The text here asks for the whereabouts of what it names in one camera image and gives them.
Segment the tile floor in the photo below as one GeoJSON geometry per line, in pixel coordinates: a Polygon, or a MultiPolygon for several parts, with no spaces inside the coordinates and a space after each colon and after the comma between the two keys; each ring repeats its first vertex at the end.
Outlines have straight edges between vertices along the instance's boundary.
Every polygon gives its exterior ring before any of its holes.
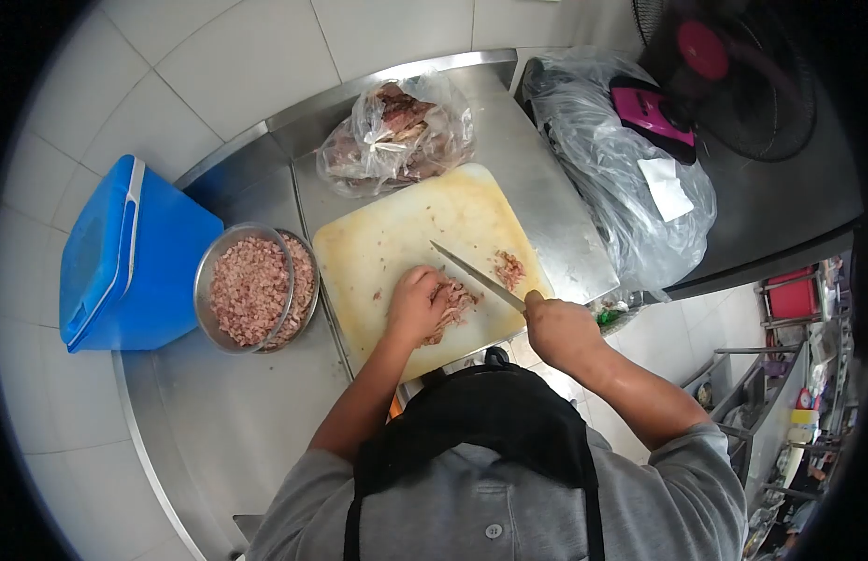
{"type": "MultiPolygon", "coordinates": [[[[614,335],[609,345],[633,362],[680,384],[712,358],[719,347],[764,346],[759,300],[754,285],[738,286],[710,295],[654,304],[614,335]]],[[[512,359],[530,368],[562,397],[576,400],[580,415],[609,441],[615,452],[646,463],[649,451],[617,413],[594,393],[540,361],[527,334],[507,345],[512,359]]],[[[733,375],[742,376],[753,355],[733,355],[733,375]]]]}

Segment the shirt button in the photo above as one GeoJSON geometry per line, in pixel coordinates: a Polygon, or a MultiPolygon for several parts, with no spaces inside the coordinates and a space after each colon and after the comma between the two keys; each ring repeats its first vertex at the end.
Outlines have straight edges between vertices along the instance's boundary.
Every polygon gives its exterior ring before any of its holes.
{"type": "Polygon", "coordinates": [[[484,531],[484,535],[490,539],[496,539],[502,535],[502,526],[499,524],[490,524],[484,531]]]}

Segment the blue cooler box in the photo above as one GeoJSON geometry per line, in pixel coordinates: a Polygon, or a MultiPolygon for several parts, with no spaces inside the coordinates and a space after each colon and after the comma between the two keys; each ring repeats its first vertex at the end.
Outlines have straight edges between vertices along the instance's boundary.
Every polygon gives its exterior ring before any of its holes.
{"type": "Polygon", "coordinates": [[[69,352],[151,350],[196,328],[194,275],[223,229],[143,162],[120,158],[63,248],[59,334],[69,352]]]}

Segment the white paper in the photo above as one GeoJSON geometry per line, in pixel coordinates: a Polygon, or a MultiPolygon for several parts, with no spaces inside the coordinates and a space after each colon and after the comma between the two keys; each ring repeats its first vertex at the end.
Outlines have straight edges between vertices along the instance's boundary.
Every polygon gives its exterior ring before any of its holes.
{"type": "Polygon", "coordinates": [[[646,176],[652,200],[665,222],[680,218],[694,208],[680,187],[673,159],[637,160],[637,164],[646,176]]]}

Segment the white cutting board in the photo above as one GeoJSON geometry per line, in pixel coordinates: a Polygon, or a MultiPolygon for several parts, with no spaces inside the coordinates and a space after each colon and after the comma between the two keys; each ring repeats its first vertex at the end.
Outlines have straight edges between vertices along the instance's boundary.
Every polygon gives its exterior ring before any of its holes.
{"type": "Polygon", "coordinates": [[[363,364],[381,338],[397,280],[422,264],[446,265],[484,299],[450,326],[438,345],[416,349],[403,373],[411,380],[447,365],[524,327],[524,317],[434,250],[430,240],[496,279],[495,253],[505,250],[524,264],[527,277],[514,292],[537,289],[552,297],[552,285],[502,189],[487,168],[466,163],[438,178],[421,181],[323,226],[313,249],[322,269],[340,330],[350,354],[363,364]],[[374,293],[381,291],[381,299],[374,293]]]}

